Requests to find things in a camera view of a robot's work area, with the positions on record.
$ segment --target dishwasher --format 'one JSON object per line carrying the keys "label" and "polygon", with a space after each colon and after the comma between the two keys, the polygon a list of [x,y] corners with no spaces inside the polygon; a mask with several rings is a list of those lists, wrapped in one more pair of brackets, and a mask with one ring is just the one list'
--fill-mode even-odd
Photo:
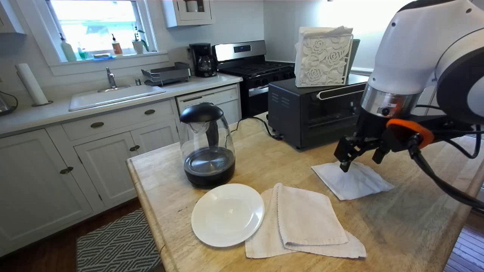
{"label": "dishwasher", "polygon": [[237,85],[229,85],[207,91],[200,91],[176,97],[178,114],[190,106],[203,102],[213,103],[224,111],[225,119],[228,124],[236,123],[240,120],[241,108],[239,100],[239,88]]}

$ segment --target patterned rug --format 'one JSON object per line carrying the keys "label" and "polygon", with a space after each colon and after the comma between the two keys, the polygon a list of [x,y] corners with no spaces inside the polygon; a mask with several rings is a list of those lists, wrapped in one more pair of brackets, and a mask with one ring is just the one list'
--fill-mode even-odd
{"label": "patterned rug", "polygon": [[142,209],[77,239],[77,272],[148,272],[160,255]]}

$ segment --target potted plant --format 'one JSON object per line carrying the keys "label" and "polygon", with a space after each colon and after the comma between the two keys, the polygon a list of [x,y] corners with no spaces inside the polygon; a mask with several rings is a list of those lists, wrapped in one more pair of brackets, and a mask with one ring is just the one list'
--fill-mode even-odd
{"label": "potted plant", "polygon": [[137,54],[143,54],[143,47],[145,47],[146,51],[149,52],[148,44],[146,41],[141,39],[139,34],[144,33],[143,30],[139,30],[137,26],[135,26],[135,39],[133,40],[133,48],[135,49]]}

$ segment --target white plate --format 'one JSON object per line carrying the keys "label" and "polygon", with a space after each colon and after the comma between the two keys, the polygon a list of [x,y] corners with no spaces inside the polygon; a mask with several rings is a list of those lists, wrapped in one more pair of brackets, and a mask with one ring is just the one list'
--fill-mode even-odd
{"label": "white plate", "polygon": [[192,229],[204,243],[224,247],[241,243],[259,228],[264,202],[253,188],[237,183],[218,186],[196,203]]}

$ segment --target kettle lid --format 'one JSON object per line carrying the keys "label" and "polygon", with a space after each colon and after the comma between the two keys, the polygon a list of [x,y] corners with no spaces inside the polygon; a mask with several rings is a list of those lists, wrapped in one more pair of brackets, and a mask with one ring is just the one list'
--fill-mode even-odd
{"label": "kettle lid", "polygon": [[180,114],[180,121],[184,123],[209,122],[220,119],[224,115],[221,108],[212,103],[204,102],[186,108]]}

